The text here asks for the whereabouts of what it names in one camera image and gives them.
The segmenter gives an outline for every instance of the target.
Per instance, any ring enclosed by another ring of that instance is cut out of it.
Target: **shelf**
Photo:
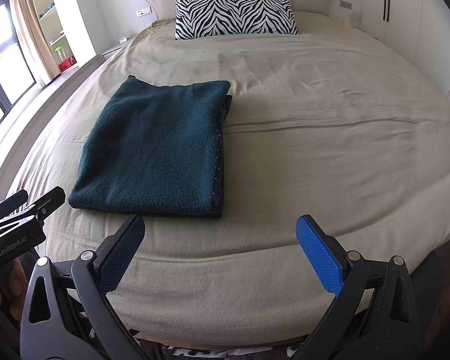
[[[42,19],[45,19],[45,17],[47,17],[48,16],[48,14],[50,13],[50,12],[52,12],[52,11],[55,11],[56,12],[56,9],[55,9],[55,5],[52,7],[52,9],[50,9],[46,14],[44,14],[41,18],[39,18],[39,20],[42,20]]]
[[[63,38],[65,38],[65,34],[63,34],[62,36],[60,36],[57,40],[54,40],[53,43],[51,43],[50,47],[55,46],[60,40],[62,40]]]

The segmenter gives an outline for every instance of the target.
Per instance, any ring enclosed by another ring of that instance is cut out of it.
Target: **wall outlet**
[[[147,8],[144,8],[144,9],[140,9],[140,10],[137,11],[137,17],[142,17],[142,16],[145,16],[145,15],[147,15],[149,13],[152,13],[152,8],[150,8],[150,7],[147,7]]]
[[[352,9],[352,4],[343,0],[340,0],[340,6],[342,8]]]

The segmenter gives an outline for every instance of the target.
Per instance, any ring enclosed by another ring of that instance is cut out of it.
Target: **hand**
[[[23,303],[25,302],[28,282],[19,259],[13,260],[13,268],[8,277],[8,287],[15,296],[15,299],[13,299],[13,302],[10,305],[10,314],[17,321],[20,321],[22,319]]]

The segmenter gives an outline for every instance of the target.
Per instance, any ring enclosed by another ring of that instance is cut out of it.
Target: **window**
[[[13,27],[10,3],[0,0],[0,121],[34,84]]]

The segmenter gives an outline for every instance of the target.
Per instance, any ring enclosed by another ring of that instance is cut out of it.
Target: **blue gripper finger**
[[[102,295],[115,291],[133,256],[145,237],[145,223],[139,216],[130,217],[98,252],[95,262],[99,277],[97,287]]]
[[[300,216],[296,221],[295,233],[325,290],[338,297],[344,286],[342,267],[322,239],[325,233],[320,228],[315,230],[305,216]]]

